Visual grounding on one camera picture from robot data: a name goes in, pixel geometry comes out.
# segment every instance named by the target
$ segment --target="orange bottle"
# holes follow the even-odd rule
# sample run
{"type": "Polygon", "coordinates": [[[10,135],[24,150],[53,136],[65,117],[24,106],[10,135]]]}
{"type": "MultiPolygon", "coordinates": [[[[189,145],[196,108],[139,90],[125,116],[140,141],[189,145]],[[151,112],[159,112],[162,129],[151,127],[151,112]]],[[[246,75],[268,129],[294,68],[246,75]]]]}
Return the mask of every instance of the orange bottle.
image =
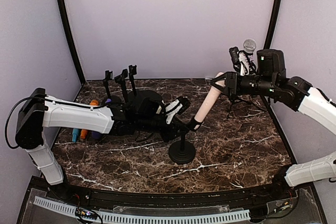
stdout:
{"type": "MultiPolygon", "coordinates": [[[[98,106],[98,105],[99,105],[99,102],[98,102],[97,100],[92,100],[92,101],[90,102],[90,105],[98,106]]],[[[80,132],[80,138],[81,138],[81,139],[86,139],[86,136],[88,135],[88,133],[89,133],[88,130],[84,130],[84,129],[83,129],[83,130],[80,132]]]]}

